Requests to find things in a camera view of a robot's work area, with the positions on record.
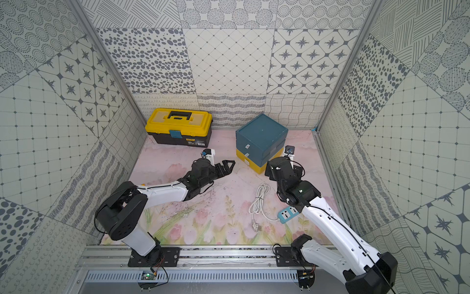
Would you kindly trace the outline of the yellow bottom drawer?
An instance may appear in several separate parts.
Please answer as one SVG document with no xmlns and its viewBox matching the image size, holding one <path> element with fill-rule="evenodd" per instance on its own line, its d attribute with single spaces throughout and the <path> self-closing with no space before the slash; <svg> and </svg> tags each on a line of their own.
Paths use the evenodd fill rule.
<svg viewBox="0 0 470 294">
<path fill-rule="evenodd" d="M 266 170 L 267 163 L 270 159 L 279 157 L 282 154 L 283 148 L 276 147 L 272 152 L 268 153 L 261 159 L 257 159 L 256 161 L 251 160 L 249 154 L 242 153 L 240 150 L 236 150 L 236 155 L 244 164 L 246 164 L 249 168 L 251 168 L 257 174 L 262 174 Z"/>
</svg>

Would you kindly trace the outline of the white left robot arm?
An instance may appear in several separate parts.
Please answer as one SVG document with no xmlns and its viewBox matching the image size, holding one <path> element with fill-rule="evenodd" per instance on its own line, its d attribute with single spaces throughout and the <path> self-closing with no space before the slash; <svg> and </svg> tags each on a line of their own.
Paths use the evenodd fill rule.
<svg viewBox="0 0 470 294">
<path fill-rule="evenodd" d="M 140 257 L 156 259 L 160 242 L 139 225 L 144 211 L 166 203 L 192 200 L 204 193 L 204 187 L 230 175 L 235 164 L 233 160 L 223 160 L 213 165 L 209 159 L 199 158 L 193 162 L 192 170 L 173 183 L 137 186 L 126 181 L 96 209 L 95 221 L 113 241 L 124 242 Z"/>
</svg>

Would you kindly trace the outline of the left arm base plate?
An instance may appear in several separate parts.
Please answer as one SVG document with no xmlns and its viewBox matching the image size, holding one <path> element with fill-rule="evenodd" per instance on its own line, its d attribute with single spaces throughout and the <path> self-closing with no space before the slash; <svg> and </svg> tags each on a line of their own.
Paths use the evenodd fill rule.
<svg viewBox="0 0 470 294">
<path fill-rule="evenodd" d="M 148 255 L 140 256 L 135 250 L 132 250 L 128 267 L 130 268 L 150 268 L 156 266 L 177 267 L 180 247 L 155 247 Z"/>
</svg>

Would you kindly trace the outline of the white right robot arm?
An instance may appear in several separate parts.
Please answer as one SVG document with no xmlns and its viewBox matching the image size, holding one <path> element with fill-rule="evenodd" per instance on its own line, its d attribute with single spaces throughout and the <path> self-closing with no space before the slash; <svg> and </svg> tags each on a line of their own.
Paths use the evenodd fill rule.
<svg viewBox="0 0 470 294">
<path fill-rule="evenodd" d="M 396 258 L 364 241 L 329 206 L 321 192 L 303 180 L 304 174 L 303 166 L 288 157 L 270 160 L 265 171 L 265 175 L 276 182 L 279 199 L 315 224 L 336 250 L 303 234 L 291 244 L 295 256 L 337 278 L 350 294 L 391 292 L 397 275 Z"/>
</svg>

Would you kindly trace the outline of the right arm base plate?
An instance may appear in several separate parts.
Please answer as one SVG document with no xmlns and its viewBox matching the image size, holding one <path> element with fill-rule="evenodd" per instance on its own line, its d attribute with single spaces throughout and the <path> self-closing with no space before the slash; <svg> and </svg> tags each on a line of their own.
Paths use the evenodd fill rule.
<svg viewBox="0 0 470 294">
<path fill-rule="evenodd" d="M 275 245 L 272 251 L 278 267 L 305 267 L 312 269 L 316 266 L 314 263 L 307 262 L 300 250 L 296 248 Z"/>
</svg>

